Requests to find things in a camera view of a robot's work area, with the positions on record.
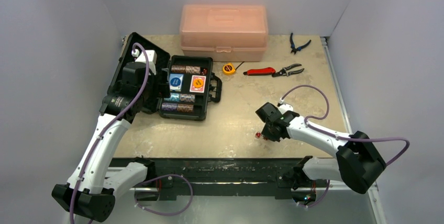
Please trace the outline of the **blue small blind button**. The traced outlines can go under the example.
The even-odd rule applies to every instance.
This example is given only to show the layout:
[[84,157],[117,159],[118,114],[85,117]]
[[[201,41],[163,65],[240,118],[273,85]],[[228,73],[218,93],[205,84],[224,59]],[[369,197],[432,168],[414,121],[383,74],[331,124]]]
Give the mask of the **blue small blind button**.
[[169,83],[173,87],[180,87],[183,83],[183,75],[182,74],[171,74]]

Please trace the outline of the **blue tan chip stack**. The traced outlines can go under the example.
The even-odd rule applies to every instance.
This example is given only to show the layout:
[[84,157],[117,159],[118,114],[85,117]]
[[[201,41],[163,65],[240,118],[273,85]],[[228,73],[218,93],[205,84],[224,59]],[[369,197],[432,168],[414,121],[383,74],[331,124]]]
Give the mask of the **blue tan chip stack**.
[[194,103],[196,101],[196,97],[194,94],[180,94],[179,100],[180,102],[184,103]]

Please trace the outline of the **brown black chip stack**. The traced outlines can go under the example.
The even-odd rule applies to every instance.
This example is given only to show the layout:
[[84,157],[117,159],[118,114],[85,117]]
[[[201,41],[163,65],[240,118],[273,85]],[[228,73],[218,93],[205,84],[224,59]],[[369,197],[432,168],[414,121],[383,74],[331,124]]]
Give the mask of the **brown black chip stack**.
[[176,110],[180,113],[192,113],[194,111],[194,105],[178,104]]

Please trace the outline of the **orange dealer button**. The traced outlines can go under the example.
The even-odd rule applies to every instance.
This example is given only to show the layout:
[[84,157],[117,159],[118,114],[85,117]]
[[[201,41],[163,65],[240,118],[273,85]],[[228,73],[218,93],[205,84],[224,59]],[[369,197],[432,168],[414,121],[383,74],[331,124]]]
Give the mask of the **orange dealer button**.
[[195,79],[193,79],[192,88],[195,90],[198,90],[198,89],[203,88],[204,84],[205,84],[205,81],[202,78],[196,77]]

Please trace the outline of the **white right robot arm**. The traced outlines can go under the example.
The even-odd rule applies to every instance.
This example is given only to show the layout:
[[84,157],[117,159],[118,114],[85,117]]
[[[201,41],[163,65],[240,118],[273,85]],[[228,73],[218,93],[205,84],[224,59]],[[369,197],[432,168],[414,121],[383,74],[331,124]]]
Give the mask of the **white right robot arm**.
[[304,157],[294,167],[297,187],[314,180],[330,180],[343,182],[354,192],[365,194],[386,169],[386,162],[362,132],[350,135],[311,123],[288,104],[276,107],[265,103],[256,110],[256,115],[264,123],[261,134],[266,139],[299,140],[331,156]]

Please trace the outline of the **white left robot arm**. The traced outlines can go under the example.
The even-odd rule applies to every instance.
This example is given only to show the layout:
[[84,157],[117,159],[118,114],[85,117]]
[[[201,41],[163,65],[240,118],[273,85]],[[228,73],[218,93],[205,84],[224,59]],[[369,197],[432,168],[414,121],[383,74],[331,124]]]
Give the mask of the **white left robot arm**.
[[155,64],[150,60],[135,60],[117,72],[117,92],[104,98],[95,132],[77,165],[65,184],[54,186],[51,196],[68,212],[69,223],[81,217],[87,223],[103,222],[112,212],[116,200],[131,187],[153,185],[156,172],[152,162],[136,158],[111,177],[108,167],[124,134],[135,115],[143,110],[145,102],[154,93],[150,81],[157,79]]

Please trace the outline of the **black poker set case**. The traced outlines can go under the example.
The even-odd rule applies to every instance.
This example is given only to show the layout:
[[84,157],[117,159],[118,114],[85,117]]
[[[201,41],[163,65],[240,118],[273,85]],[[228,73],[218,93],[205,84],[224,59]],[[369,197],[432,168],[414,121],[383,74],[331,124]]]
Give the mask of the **black poker set case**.
[[143,92],[122,116],[132,122],[139,112],[163,118],[203,121],[209,102],[218,103],[222,81],[213,73],[210,57],[170,55],[133,32],[124,43],[101,114],[118,115]]

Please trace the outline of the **blue playing card deck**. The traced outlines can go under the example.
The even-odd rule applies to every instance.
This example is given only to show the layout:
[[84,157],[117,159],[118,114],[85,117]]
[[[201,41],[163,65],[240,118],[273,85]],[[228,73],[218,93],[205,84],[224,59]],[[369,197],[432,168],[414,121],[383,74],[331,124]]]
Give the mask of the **blue playing card deck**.
[[180,92],[182,90],[184,74],[172,73],[169,76],[170,91]]

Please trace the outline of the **light blue chip stack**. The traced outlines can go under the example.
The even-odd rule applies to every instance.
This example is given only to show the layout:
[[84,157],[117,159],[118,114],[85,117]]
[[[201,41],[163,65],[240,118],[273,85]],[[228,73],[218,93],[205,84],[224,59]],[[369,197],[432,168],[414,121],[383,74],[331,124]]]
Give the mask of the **light blue chip stack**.
[[168,101],[168,102],[179,102],[180,96],[181,96],[181,94],[179,94],[179,93],[171,93],[170,97],[165,98],[164,100]]

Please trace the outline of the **purple chip stack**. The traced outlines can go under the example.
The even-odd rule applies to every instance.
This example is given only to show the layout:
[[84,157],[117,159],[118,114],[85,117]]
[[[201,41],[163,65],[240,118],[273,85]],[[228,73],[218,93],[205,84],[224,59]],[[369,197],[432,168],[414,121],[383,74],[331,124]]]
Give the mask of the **purple chip stack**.
[[177,103],[162,103],[161,110],[162,111],[177,111]]

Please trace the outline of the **red playing card deck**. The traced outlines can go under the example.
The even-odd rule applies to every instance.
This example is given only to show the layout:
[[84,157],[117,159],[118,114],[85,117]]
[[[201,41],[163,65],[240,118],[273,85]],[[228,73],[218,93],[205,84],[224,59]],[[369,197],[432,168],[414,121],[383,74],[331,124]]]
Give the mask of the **red playing card deck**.
[[206,84],[206,76],[193,75],[191,78],[190,92],[204,93]]

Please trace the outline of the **brown chip stack in case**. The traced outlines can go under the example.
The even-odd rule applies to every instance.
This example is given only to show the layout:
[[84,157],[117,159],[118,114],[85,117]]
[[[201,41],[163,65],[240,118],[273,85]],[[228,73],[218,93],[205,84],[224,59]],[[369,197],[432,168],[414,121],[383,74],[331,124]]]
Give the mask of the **brown chip stack in case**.
[[201,68],[199,66],[191,66],[191,65],[173,65],[171,66],[171,72],[178,74],[199,75],[201,73]]

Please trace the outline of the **yellow tape measure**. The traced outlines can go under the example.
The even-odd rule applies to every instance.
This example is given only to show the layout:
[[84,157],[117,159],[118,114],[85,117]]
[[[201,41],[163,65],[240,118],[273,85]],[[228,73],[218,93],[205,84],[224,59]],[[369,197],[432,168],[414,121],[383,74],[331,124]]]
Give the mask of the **yellow tape measure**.
[[223,65],[222,71],[225,75],[233,75],[236,73],[237,69],[241,67],[244,62],[239,63],[237,66],[234,66],[232,63],[227,63]]

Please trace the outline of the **pink plastic toolbox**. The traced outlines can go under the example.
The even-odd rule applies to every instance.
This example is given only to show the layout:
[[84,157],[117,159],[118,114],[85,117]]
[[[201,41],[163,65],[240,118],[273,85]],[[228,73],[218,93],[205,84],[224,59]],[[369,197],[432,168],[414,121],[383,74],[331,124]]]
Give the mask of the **pink plastic toolbox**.
[[219,62],[259,62],[268,47],[261,5],[184,5],[180,46],[185,55]]

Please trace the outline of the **black table front rail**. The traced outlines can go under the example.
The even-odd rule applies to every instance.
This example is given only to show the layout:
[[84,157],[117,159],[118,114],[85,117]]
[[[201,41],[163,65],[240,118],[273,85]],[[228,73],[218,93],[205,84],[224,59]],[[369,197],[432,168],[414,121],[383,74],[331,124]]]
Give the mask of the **black table front rail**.
[[322,188],[326,180],[295,186],[294,167],[303,158],[135,158],[148,163],[147,179],[158,182],[136,187],[137,192],[160,191],[160,200],[178,196],[270,196],[302,199],[302,193]]

